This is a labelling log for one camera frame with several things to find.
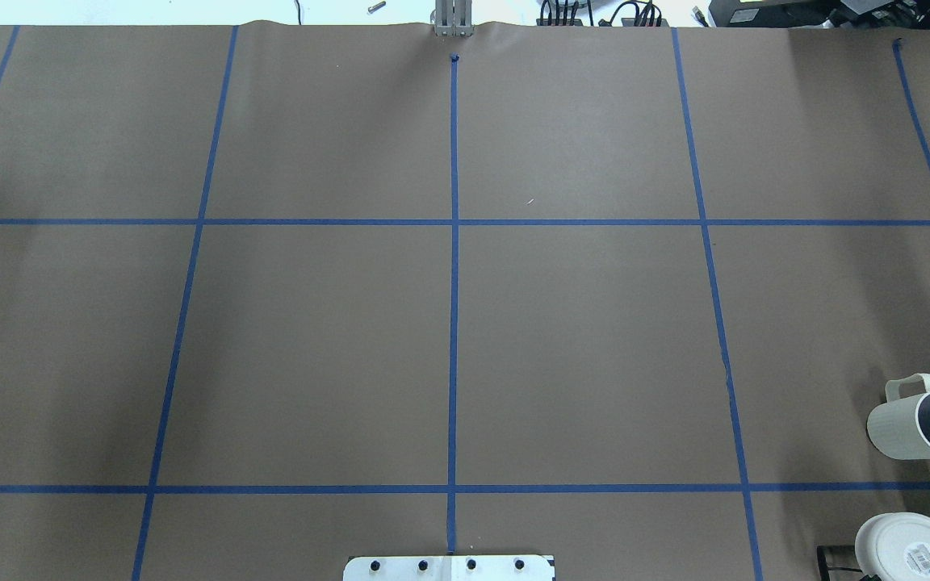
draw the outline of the mug handle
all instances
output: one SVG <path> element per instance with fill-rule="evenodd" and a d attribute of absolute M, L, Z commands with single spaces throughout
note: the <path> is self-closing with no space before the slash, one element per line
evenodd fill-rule
<path fill-rule="evenodd" d="M 899 399 L 899 388 L 908 383 L 924 382 L 924 391 L 930 392 L 930 373 L 915 373 L 909 378 L 893 379 L 885 383 L 885 401 L 893 402 Z"/>

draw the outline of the printed label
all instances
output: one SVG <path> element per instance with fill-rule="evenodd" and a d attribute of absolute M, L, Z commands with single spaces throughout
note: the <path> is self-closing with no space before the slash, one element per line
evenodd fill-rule
<path fill-rule="evenodd" d="M 745 8 L 745 10 L 735 10 L 731 15 L 731 23 L 752 22 L 756 15 L 760 13 L 759 8 Z"/>
<path fill-rule="evenodd" d="M 907 545 L 905 551 L 907 566 L 920 577 L 930 578 L 930 545 L 927 543 L 912 543 Z"/>

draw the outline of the white lid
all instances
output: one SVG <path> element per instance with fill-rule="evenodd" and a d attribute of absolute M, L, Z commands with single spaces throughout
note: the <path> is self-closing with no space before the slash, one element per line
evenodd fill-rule
<path fill-rule="evenodd" d="M 856 559 L 882 581 L 930 581 L 930 518 L 916 512 L 871 518 L 856 535 Z"/>

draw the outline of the white mug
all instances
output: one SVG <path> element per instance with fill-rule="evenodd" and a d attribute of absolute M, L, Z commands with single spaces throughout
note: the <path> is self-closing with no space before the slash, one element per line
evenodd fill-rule
<path fill-rule="evenodd" d="M 924 383 L 924 393 L 900 397 L 907 383 Z M 886 403 L 867 418 L 867 433 L 875 448 L 896 460 L 930 460 L 930 373 L 915 373 L 885 385 Z"/>

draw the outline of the cable connector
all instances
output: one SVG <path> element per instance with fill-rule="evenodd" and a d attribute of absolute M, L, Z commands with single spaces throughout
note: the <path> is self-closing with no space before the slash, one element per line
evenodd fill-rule
<path fill-rule="evenodd" d="M 706 15 L 702 14 L 702 9 L 695 6 L 691 8 L 691 15 L 694 16 L 695 21 L 698 21 L 702 26 L 709 28 L 709 21 L 706 19 Z"/>

